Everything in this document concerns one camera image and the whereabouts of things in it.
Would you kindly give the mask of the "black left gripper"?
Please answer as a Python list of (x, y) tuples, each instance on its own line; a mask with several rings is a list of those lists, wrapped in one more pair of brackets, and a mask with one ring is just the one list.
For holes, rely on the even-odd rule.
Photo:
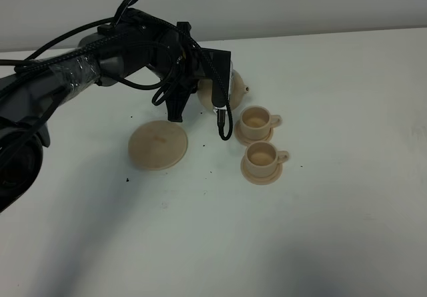
[(205, 76), (203, 61), (210, 63), (210, 58), (202, 51), (202, 47), (192, 43), (183, 43), (177, 56), (167, 62), (165, 71), (161, 71), (161, 63), (151, 70), (161, 78), (160, 86), (152, 98), (152, 104), (162, 103), (167, 107), (167, 120), (182, 122), (183, 111), (191, 95), (197, 91), (197, 84)]

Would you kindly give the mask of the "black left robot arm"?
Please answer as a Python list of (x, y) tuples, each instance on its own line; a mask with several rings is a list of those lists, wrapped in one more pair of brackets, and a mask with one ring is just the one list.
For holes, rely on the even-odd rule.
[(166, 103), (177, 119), (198, 79), (215, 77), (209, 53), (190, 35), (186, 22), (171, 24), (143, 11), (125, 8), (92, 23), (96, 32), (70, 52), (42, 59), (2, 60), (14, 68), (1, 79), (1, 208), (8, 208), (36, 180), (43, 150), (49, 147), (47, 122), (54, 111), (91, 85), (122, 83), (148, 68), (159, 78), (147, 86), (153, 104)]

